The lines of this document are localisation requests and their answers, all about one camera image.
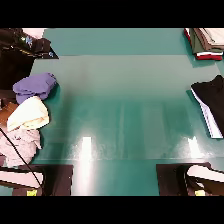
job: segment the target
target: blue folded towel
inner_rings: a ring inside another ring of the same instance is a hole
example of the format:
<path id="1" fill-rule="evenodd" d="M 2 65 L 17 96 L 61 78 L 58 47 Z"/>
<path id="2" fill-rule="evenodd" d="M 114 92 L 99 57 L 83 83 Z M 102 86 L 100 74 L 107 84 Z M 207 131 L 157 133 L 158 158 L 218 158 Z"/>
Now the blue folded towel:
<path id="1" fill-rule="evenodd" d="M 56 78 L 51 73 L 32 75 L 15 83 L 13 91 L 19 104 L 32 96 L 39 96 L 44 100 L 56 83 Z"/>

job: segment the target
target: yellow tag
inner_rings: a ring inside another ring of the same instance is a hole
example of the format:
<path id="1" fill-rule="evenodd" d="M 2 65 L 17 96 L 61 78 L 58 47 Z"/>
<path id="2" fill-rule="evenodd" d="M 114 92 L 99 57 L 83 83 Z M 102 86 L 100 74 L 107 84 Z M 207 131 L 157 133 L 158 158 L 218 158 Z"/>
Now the yellow tag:
<path id="1" fill-rule="evenodd" d="M 205 196 L 205 191 L 204 190 L 195 191 L 195 195 L 196 196 Z"/>
<path id="2" fill-rule="evenodd" d="M 37 196 L 37 190 L 27 191 L 27 196 Z"/>

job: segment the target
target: green table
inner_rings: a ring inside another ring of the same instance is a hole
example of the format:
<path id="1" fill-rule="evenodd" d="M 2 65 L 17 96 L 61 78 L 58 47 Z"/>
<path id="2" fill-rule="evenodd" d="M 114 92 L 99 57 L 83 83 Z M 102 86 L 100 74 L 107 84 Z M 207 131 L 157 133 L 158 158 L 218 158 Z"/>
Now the green table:
<path id="1" fill-rule="evenodd" d="M 223 62 L 195 61 L 182 32 L 47 30 L 60 59 L 36 60 L 31 74 L 51 72 L 59 86 L 33 163 L 73 164 L 72 195 L 159 195 L 157 163 L 224 170 L 224 141 L 210 138 L 189 91 Z"/>

